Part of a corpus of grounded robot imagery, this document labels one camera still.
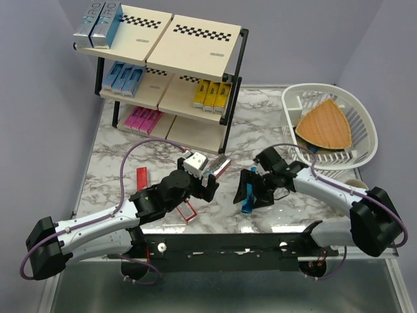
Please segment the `blue metallic toothpaste box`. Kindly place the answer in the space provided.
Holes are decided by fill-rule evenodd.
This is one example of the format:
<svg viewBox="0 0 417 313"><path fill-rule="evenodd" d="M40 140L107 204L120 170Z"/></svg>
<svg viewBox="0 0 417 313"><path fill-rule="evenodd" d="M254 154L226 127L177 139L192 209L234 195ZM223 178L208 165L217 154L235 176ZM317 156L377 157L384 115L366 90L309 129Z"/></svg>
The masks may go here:
<svg viewBox="0 0 417 313"><path fill-rule="evenodd" d="M253 195L253 185L246 184L246 198L242 201L241 212L244 214L251 214L253 211L255 197Z"/></svg>

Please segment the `red R&O toothpaste box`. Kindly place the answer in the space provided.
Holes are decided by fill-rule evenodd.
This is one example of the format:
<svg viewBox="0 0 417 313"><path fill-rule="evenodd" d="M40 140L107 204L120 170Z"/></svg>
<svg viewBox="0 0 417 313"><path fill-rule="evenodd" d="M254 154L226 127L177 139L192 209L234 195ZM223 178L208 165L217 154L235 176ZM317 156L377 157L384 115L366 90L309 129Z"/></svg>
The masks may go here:
<svg viewBox="0 0 417 313"><path fill-rule="evenodd" d="M136 188L137 191L150 187L150 177L147 167L140 167L136 169Z"/></svg>

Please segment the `pink toothpaste box back side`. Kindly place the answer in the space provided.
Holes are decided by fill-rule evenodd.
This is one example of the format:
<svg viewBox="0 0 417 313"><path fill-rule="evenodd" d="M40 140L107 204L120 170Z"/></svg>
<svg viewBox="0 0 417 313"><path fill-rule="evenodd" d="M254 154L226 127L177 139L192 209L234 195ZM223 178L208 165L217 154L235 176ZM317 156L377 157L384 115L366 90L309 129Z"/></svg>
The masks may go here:
<svg viewBox="0 0 417 313"><path fill-rule="evenodd" d="M163 113L158 110L150 111L146 119L141 124L139 132L142 134L149 135L162 115Z"/></svg>

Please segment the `pink toothpaste box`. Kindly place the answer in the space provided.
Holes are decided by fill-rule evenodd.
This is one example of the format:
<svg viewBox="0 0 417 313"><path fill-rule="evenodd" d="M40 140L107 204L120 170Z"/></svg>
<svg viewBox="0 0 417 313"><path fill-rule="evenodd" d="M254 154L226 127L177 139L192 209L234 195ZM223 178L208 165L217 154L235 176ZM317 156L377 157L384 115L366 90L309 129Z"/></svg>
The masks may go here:
<svg viewBox="0 0 417 313"><path fill-rule="evenodd" d="M136 106L124 122L123 127L127 130L139 132L139 128L145 120L147 112L148 109Z"/></svg>
<svg viewBox="0 0 417 313"><path fill-rule="evenodd" d="M151 133L151 128L154 125L154 118L152 117L154 113L154 110L143 108L132 123L132 131L149 135Z"/></svg>
<svg viewBox="0 0 417 313"><path fill-rule="evenodd" d="M141 124L139 132L142 134L149 135L162 115L163 113L158 110L150 111L146 119Z"/></svg>

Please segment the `yellow toothpaste box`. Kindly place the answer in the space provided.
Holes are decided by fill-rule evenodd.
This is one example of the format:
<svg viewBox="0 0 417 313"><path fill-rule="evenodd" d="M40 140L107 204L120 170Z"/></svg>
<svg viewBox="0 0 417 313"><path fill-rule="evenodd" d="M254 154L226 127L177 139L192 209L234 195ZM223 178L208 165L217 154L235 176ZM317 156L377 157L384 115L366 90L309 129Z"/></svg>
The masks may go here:
<svg viewBox="0 0 417 313"><path fill-rule="evenodd" d="M216 97L219 91L221 83L218 82L210 82L208 89L207 89L207 94L204 100L204 104L203 104L203 110L205 112L214 112L214 104L216 101Z"/></svg>
<svg viewBox="0 0 417 313"><path fill-rule="evenodd" d="M209 85L209 80L201 80L199 82L193 99L194 108L203 108Z"/></svg>
<svg viewBox="0 0 417 313"><path fill-rule="evenodd" d="M230 83L221 83L218 89L218 93L216 95L216 100L213 104L213 112L214 113L223 113L227 104L227 100L229 98L229 94L231 91L231 84Z"/></svg>

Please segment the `light blue toothpaste box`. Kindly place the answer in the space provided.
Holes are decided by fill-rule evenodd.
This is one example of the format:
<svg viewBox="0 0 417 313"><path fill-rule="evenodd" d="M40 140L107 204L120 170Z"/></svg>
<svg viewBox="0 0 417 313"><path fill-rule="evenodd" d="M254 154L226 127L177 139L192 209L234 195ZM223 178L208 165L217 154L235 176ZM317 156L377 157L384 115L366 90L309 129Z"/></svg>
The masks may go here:
<svg viewBox="0 0 417 313"><path fill-rule="evenodd" d="M146 67L133 66L122 87L122 96L133 98L145 73Z"/></svg>
<svg viewBox="0 0 417 313"><path fill-rule="evenodd" d="M123 67L121 68L121 71L119 75L117 76L117 79L115 80L114 84L112 85L111 92L114 95L121 95L122 89L124 84L126 83L132 69L133 65L125 63Z"/></svg>
<svg viewBox="0 0 417 313"><path fill-rule="evenodd" d="M113 84L116 82L123 66L124 66L124 62L120 62L120 61L114 62L107 76L102 81L102 90L105 90L105 91L112 90Z"/></svg>

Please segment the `silver blue R&O box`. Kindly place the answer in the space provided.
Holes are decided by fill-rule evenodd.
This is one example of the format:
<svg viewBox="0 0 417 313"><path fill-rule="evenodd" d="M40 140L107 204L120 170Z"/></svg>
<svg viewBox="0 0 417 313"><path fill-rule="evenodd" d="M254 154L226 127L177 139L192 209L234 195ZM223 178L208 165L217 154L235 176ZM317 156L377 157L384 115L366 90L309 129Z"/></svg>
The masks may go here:
<svg viewBox="0 0 417 313"><path fill-rule="evenodd" d="M106 1L91 34L93 48L110 49L123 17L120 1Z"/></svg>

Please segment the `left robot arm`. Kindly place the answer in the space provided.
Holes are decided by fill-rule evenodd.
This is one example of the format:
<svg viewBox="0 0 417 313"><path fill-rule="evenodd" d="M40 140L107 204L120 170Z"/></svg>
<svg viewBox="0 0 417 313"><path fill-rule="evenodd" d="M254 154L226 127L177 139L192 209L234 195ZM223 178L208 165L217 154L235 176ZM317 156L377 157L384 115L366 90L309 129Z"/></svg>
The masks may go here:
<svg viewBox="0 0 417 313"><path fill-rule="evenodd" d="M140 256L145 248L138 234L142 225L165 217L191 197L212 201L219 184L205 164L196 155L180 158L176 170L128 201L79 219L41 218L26 239L21 277L45 280L61 273L71 261L106 254Z"/></svg>

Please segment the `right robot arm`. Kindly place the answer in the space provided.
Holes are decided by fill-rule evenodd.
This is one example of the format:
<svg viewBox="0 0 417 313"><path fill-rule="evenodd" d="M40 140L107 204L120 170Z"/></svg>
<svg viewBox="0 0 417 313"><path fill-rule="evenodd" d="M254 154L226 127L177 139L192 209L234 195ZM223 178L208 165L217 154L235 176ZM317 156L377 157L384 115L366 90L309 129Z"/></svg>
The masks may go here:
<svg viewBox="0 0 417 313"><path fill-rule="evenodd" d="M399 245L407 242L408 231L385 190L340 183L317 173L314 164L287 163L276 149L272 145L255 156L253 161L263 174L241 170L233 202L251 198L253 208L268 207L274 204L275 191L284 188L322 201L347 217L345 221L317 221L306 228L299 241L303 253L312 256L328 246L356 246L378 257L387 248L395 248L400 235Z"/></svg>

